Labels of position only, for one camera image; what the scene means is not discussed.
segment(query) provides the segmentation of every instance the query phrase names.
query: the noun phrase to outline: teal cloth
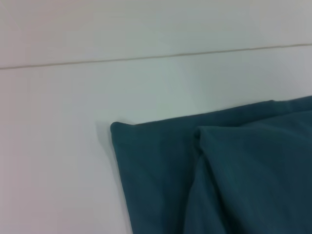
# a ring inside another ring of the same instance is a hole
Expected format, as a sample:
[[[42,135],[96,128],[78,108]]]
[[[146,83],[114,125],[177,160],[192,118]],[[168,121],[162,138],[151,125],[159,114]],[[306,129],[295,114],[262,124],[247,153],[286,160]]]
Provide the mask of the teal cloth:
[[[312,97],[266,101],[139,125],[113,123],[112,141],[133,233],[183,233],[199,162],[194,156],[193,136],[198,126],[237,127],[308,110],[312,110]]]
[[[195,139],[184,234],[312,233],[312,111]]]

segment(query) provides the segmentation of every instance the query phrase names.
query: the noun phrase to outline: crease line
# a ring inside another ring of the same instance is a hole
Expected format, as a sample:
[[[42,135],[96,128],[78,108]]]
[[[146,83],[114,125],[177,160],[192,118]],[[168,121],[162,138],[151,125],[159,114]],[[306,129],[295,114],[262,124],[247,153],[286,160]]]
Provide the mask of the crease line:
[[[33,68],[33,67],[51,67],[51,66],[63,66],[63,65],[85,64],[85,63],[102,63],[102,62],[104,63],[104,62],[120,62],[120,61],[132,61],[132,60],[144,60],[144,59],[161,59],[161,58],[171,58],[171,57],[221,54],[221,53],[253,51],[253,50],[281,49],[281,48],[303,47],[303,46],[312,46],[312,43],[276,45],[276,46],[265,46],[265,47],[232,49],[232,50],[217,50],[217,51],[196,52],[196,53],[181,53],[181,54],[160,55],[160,56],[146,56],[146,57],[137,57],[137,58],[116,58],[116,59],[103,59],[103,60],[86,60],[86,61],[76,61],[76,62],[60,62],[60,63],[46,63],[46,64],[34,64],[34,65],[8,66],[8,67],[0,67],[0,70]]]

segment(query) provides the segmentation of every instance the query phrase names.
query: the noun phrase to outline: white surface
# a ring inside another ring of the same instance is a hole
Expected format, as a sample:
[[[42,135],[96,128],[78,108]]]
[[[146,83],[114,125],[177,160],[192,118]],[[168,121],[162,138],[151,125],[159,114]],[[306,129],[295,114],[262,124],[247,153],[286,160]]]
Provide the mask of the white surface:
[[[0,233],[131,233],[110,123],[312,95],[311,61],[301,47],[0,71]]]
[[[1,0],[0,67],[312,42],[311,0]]]

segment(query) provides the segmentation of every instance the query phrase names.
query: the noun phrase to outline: teal fabric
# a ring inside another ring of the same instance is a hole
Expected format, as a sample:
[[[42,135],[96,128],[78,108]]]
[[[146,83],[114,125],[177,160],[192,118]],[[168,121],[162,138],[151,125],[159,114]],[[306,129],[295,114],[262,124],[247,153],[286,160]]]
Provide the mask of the teal fabric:
[[[312,111],[195,138],[184,234],[312,233]]]
[[[308,110],[312,110],[312,97],[267,101],[139,125],[113,123],[112,141],[133,233],[183,233],[188,196],[198,166],[193,135],[198,126],[237,127]]]

